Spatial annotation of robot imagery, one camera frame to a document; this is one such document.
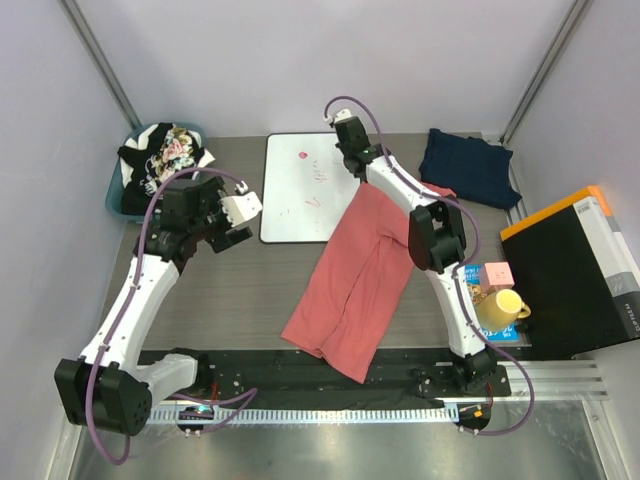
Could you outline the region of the red t shirt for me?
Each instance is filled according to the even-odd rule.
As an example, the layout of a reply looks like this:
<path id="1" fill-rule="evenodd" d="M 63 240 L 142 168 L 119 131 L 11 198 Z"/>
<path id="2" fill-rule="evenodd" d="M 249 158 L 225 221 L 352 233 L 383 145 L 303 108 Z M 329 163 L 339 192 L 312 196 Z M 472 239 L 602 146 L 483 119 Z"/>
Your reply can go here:
<path id="1" fill-rule="evenodd" d="M 415 269 L 406 214 L 363 183 L 281 338 L 362 384 Z"/>

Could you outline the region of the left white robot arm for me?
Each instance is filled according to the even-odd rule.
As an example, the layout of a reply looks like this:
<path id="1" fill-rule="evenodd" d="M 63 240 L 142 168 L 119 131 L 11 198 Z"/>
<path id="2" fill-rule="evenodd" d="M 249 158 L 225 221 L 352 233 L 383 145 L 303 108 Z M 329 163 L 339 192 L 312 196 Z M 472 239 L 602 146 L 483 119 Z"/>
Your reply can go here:
<path id="1" fill-rule="evenodd" d="M 75 425 L 129 436 L 152 408 L 176 394 L 205 397 L 213 375 L 204 354 L 176 348 L 151 365 L 138 360 L 165 297 L 201 241 L 220 253 L 248 238 L 247 222 L 262 206 L 247 184 L 228 194 L 225 176 L 205 182 L 179 177 L 152 197 L 125 283 L 99 331 L 78 359 L 63 359 L 54 381 L 66 417 Z"/>

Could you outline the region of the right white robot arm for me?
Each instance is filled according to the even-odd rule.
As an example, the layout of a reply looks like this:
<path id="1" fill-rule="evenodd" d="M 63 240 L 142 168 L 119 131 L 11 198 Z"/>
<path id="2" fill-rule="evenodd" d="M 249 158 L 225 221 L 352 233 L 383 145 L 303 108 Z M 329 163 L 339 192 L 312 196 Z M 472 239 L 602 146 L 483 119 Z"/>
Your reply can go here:
<path id="1" fill-rule="evenodd" d="M 347 170 L 384 193 L 408 218 L 408 251 L 426 273 L 448 331 L 451 380 L 457 391 L 483 390 L 497 371 L 496 355 L 480 331 L 468 290 L 464 261 L 466 236 L 460 204 L 411 177 L 382 144 L 369 141 L 362 121 L 344 109 L 328 120 Z"/>

